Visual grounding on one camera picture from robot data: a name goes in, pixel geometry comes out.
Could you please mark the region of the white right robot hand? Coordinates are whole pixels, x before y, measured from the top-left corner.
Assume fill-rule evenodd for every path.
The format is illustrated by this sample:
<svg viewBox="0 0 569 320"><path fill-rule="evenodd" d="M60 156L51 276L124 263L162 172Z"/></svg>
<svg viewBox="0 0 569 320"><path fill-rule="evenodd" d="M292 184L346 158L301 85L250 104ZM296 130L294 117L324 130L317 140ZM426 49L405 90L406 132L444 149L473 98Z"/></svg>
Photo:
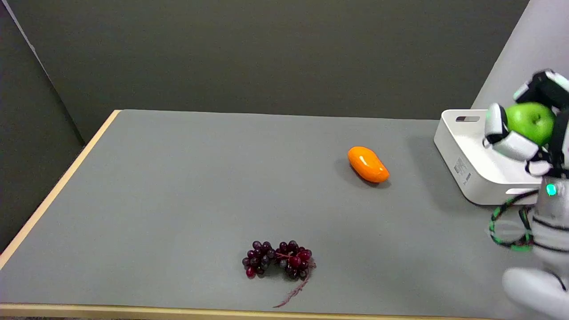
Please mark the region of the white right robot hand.
<svg viewBox="0 0 569 320"><path fill-rule="evenodd" d="M547 163L545 176L568 178L569 82L545 69L534 73L504 108L493 103L486 110L482 144L503 156L523 162Z"/></svg>

